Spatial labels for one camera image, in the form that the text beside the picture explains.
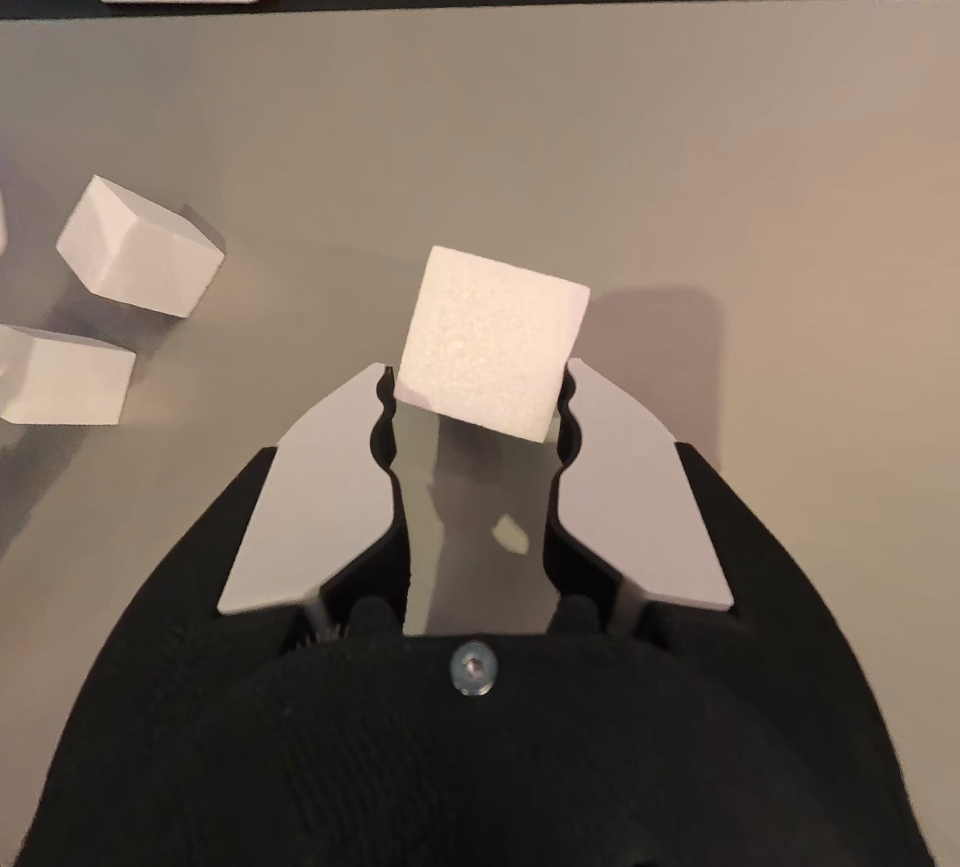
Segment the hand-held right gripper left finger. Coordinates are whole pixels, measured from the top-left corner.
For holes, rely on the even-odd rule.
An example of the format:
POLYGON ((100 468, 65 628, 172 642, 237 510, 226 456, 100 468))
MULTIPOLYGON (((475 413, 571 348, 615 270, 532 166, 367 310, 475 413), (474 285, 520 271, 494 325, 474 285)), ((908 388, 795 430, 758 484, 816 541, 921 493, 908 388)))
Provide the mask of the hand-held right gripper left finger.
POLYGON ((295 607, 314 629, 346 628, 383 600, 402 625, 411 549, 397 456, 394 372, 373 363, 303 413, 274 448, 222 588, 223 616, 295 607))

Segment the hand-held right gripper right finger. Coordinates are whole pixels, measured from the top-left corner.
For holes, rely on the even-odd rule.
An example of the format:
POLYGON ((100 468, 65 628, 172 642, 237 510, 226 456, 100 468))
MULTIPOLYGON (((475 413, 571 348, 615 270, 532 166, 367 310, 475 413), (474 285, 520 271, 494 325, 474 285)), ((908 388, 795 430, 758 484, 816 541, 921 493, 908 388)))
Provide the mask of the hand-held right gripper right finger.
POLYGON ((620 636, 652 603, 734 609, 669 429, 579 358, 567 361, 558 415, 546 575, 560 598, 587 599, 600 630, 620 636))

